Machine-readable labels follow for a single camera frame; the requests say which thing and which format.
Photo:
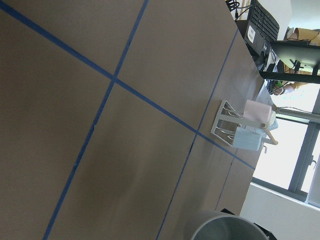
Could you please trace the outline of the light blue plastic cup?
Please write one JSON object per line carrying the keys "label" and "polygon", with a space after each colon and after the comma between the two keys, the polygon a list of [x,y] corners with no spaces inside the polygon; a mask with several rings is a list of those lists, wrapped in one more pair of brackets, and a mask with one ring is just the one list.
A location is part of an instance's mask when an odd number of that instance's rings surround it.
{"label": "light blue plastic cup", "polygon": [[238,149],[257,151],[260,148],[261,141],[261,134],[242,127],[237,127],[232,146]]}

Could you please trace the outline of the pink plastic cup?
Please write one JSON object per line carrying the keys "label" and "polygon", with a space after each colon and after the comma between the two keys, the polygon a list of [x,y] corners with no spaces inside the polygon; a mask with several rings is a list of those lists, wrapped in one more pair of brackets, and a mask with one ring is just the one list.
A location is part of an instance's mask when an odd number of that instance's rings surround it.
{"label": "pink plastic cup", "polygon": [[247,100],[244,107],[243,117],[250,121],[267,123],[272,114],[272,107],[253,100]]}

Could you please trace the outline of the white ikea cup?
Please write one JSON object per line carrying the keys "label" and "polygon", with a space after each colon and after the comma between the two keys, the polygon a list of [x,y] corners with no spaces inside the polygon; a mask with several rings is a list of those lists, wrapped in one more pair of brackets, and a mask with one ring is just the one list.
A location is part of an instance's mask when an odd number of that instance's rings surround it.
{"label": "white ikea cup", "polygon": [[269,120],[268,120],[268,122],[267,122],[267,126],[268,126],[268,127],[272,126],[273,123],[274,123],[274,121],[275,121],[275,119],[276,119],[276,112],[273,111],[273,110],[271,110],[271,112],[270,112],[270,117],[269,117]]}

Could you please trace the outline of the grey plastic cup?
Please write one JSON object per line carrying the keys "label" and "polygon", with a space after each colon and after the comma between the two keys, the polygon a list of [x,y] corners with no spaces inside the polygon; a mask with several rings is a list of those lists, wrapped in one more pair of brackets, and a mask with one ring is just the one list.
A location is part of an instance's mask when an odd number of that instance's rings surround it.
{"label": "grey plastic cup", "polygon": [[200,211],[186,224],[186,240],[266,240],[254,223],[219,211]]}

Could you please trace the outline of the black label printer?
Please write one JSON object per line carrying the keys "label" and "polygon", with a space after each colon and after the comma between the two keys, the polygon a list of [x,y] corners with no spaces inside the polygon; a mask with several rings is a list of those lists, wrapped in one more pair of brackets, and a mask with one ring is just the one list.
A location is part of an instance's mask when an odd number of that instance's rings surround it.
{"label": "black label printer", "polygon": [[257,26],[250,20],[237,20],[235,23],[251,54],[261,56],[265,52],[265,39]]}

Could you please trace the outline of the black keyboard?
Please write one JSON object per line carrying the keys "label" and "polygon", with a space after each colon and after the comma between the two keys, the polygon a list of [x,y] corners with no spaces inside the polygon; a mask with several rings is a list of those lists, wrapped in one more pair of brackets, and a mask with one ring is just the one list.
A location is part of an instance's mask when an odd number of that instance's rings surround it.
{"label": "black keyboard", "polygon": [[260,4],[258,0],[250,1],[247,19],[258,29],[258,32],[269,42],[276,41],[280,26],[275,18]]}

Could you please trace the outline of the black computer monitor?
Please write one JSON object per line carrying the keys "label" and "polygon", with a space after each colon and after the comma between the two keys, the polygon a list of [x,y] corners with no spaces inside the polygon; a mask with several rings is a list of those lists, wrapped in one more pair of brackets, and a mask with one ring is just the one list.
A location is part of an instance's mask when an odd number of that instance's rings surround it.
{"label": "black computer monitor", "polygon": [[273,41],[271,49],[279,59],[294,73],[260,71],[265,80],[277,80],[297,83],[319,84],[320,47],[307,41]]}

